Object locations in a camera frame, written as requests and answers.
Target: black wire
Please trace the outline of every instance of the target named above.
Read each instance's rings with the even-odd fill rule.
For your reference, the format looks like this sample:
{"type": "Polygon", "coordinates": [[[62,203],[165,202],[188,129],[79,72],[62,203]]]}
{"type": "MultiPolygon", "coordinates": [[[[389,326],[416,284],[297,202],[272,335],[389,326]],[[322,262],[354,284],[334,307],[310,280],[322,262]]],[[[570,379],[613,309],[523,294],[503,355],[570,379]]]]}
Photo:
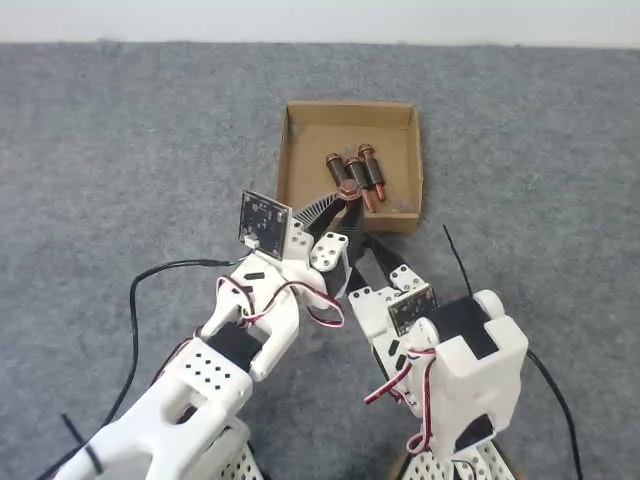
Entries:
{"type": "Polygon", "coordinates": [[[449,246],[451,247],[451,251],[453,252],[453,254],[456,257],[456,260],[458,261],[458,266],[460,267],[460,271],[462,272],[462,276],[464,277],[464,283],[467,284],[467,291],[469,292],[469,296],[472,297],[473,290],[471,290],[469,277],[467,276],[467,271],[465,270],[464,265],[462,264],[462,259],[460,258],[460,255],[458,255],[458,251],[456,250],[456,246],[453,244],[453,239],[451,238],[451,235],[449,235],[449,230],[447,230],[447,226],[443,224],[442,228],[444,228],[444,233],[447,234],[447,238],[449,239],[449,246]]]}
{"type": "MultiPolygon", "coordinates": [[[[136,374],[136,369],[138,368],[138,356],[139,356],[139,335],[138,335],[138,310],[136,308],[136,289],[138,288],[138,284],[142,282],[144,279],[149,278],[157,273],[163,272],[165,270],[171,270],[173,268],[181,268],[181,267],[230,267],[235,265],[236,261],[228,261],[228,260],[213,260],[207,258],[200,258],[194,260],[178,260],[175,262],[169,262],[162,265],[158,265],[157,267],[150,268],[149,270],[142,272],[131,282],[131,287],[129,288],[129,309],[131,311],[131,346],[132,346],[132,355],[131,355],[131,366],[129,367],[129,373],[127,374],[127,379],[124,382],[124,385],[120,389],[120,393],[118,393],[118,397],[115,402],[113,402],[113,406],[109,410],[109,413],[102,421],[100,428],[108,425],[112,422],[116,413],[122,406],[122,402],[131,388],[131,384],[133,383],[133,378],[136,374]]],[[[77,447],[72,448],[67,453],[65,453],[58,461],[56,461],[53,465],[47,468],[42,474],[40,474],[36,480],[45,480],[53,475],[62,465],[67,463],[81,448],[84,447],[84,443],[77,447]]]]}
{"type": "Polygon", "coordinates": [[[556,398],[558,399],[558,403],[560,403],[560,406],[562,407],[562,411],[564,412],[564,416],[567,420],[567,426],[569,427],[569,436],[571,437],[571,448],[573,450],[573,462],[575,463],[575,467],[576,467],[576,475],[578,476],[579,480],[582,480],[584,477],[582,475],[582,464],[580,463],[580,449],[578,448],[578,436],[576,435],[576,426],[573,423],[573,416],[571,415],[571,410],[569,409],[569,405],[567,405],[566,400],[562,396],[562,392],[560,392],[558,385],[556,384],[555,380],[551,376],[551,373],[549,373],[549,370],[547,370],[547,367],[544,366],[544,364],[540,361],[538,356],[535,353],[533,353],[531,349],[527,350],[527,357],[529,357],[529,359],[533,362],[533,364],[536,367],[538,367],[538,370],[540,370],[540,373],[549,384],[549,387],[551,387],[551,390],[553,391],[556,398]]]}
{"type": "Polygon", "coordinates": [[[78,444],[84,447],[84,450],[85,452],[87,452],[87,455],[91,460],[91,463],[93,463],[93,468],[98,474],[98,476],[102,475],[104,473],[104,468],[102,467],[102,463],[100,463],[100,460],[98,459],[98,456],[96,455],[95,450],[91,447],[91,445],[87,445],[87,442],[85,441],[84,438],[82,438],[82,435],[80,435],[80,432],[78,431],[78,429],[76,428],[76,426],[73,424],[73,422],[67,416],[66,413],[63,413],[61,417],[65,427],[67,427],[67,429],[71,433],[71,436],[76,440],[76,442],[78,442],[78,444]]]}

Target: copper screw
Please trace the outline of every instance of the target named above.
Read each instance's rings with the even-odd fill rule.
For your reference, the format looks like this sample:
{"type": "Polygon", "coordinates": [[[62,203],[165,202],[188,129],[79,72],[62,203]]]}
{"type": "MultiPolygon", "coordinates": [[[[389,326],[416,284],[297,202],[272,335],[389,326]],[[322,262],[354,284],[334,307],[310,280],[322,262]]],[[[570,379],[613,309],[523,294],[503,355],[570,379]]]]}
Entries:
{"type": "MultiPolygon", "coordinates": [[[[380,172],[380,167],[378,166],[378,160],[376,159],[376,157],[373,156],[373,151],[374,151],[373,146],[371,146],[368,143],[363,143],[358,147],[358,156],[364,158],[364,161],[367,164],[368,168],[371,168],[373,165],[373,167],[376,170],[376,174],[379,175],[379,177],[375,178],[375,180],[381,180],[382,172],[380,172]]],[[[384,183],[382,183],[381,181],[376,181],[375,185],[376,185],[376,193],[378,194],[378,199],[381,202],[384,202],[387,198],[387,194],[384,191],[384,183]]]]}
{"type": "Polygon", "coordinates": [[[351,175],[354,177],[356,183],[362,187],[362,198],[364,200],[364,204],[367,206],[367,210],[371,213],[375,213],[376,209],[373,205],[373,200],[371,200],[371,194],[369,190],[365,188],[367,184],[367,173],[362,160],[358,157],[349,157],[345,162],[345,167],[347,167],[347,171],[351,168],[351,175]]]}
{"type": "Polygon", "coordinates": [[[371,200],[369,190],[362,191],[362,198],[364,198],[364,204],[367,206],[367,209],[369,209],[371,213],[376,213],[376,208],[373,206],[373,201],[371,200]]]}

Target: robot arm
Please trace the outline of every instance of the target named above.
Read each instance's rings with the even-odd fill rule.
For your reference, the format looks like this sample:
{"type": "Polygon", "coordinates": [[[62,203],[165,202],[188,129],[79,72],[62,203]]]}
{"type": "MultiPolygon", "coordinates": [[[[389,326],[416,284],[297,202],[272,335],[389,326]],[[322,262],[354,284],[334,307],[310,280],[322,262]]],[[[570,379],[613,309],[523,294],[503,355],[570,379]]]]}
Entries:
{"type": "MultiPolygon", "coordinates": [[[[342,206],[357,227],[362,210],[353,203],[361,204],[342,206]]],[[[120,419],[90,440],[106,470],[100,478],[219,478],[239,451],[251,460],[248,429],[235,415],[253,382],[264,380],[296,339],[299,304],[333,306],[343,316],[333,297],[349,282],[356,261],[349,245],[360,232],[343,231],[344,225],[316,233],[315,241],[289,207],[244,192],[239,237],[252,253],[221,277],[215,311],[198,334],[120,419]]],[[[260,478],[256,470],[251,477],[260,478]]],[[[95,476],[89,456],[79,451],[55,478],[95,476]]]]}
{"type": "Polygon", "coordinates": [[[388,392],[422,418],[410,453],[431,451],[443,464],[464,458],[509,425],[527,338],[494,292],[441,306],[401,257],[374,239],[369,247],[389,286],[348,298],[387,383],[365,402],[388,392]]]}

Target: copper bolt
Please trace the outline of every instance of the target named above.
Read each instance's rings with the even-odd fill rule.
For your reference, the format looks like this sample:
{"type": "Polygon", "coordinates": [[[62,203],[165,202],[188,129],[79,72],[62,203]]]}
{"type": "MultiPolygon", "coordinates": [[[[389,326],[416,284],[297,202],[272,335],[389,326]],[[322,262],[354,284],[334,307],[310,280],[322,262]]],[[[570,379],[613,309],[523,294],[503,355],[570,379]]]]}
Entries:
{"type": "Polygon", "coordinates": [[[373,156],[373,152],[373,146],[368,143],[363,143],[358,146],[358,156],[364,159],[367,174],[376,186],[378,199],[384,202],[387,198],[387,194],[384,191],[384,177],[382,176],[380,165],[378,165],[378,160],[373,156]]]}
{"type": "Polygon", "coordinates": [[[369,188],[373,188],[373,184],[369,183],[364,162],[358,157],[349,157],[344,165],[347,168],[347,172],[362,188],[362,198],[364,200],[364,204],[367,206],[367,210],[374,213],[376,209],[373,205],[373,200],[371,199],[371,194],[369,192],[369,188]]]}

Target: cardboard box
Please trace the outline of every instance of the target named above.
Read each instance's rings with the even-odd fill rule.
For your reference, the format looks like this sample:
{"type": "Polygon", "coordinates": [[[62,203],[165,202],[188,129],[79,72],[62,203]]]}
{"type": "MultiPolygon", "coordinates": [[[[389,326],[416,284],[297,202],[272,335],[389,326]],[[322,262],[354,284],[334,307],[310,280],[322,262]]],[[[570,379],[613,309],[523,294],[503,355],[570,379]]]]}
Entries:
{"type": "Polygon", "coordinates": [[[422,212],[419,118],[408,103],[294,101],[287,104],[276,198],[294,210],[336,191],[325,158],[370,143],[383,171],[385,202],[366,212],[369,231],[412,233],[422,212]]]}

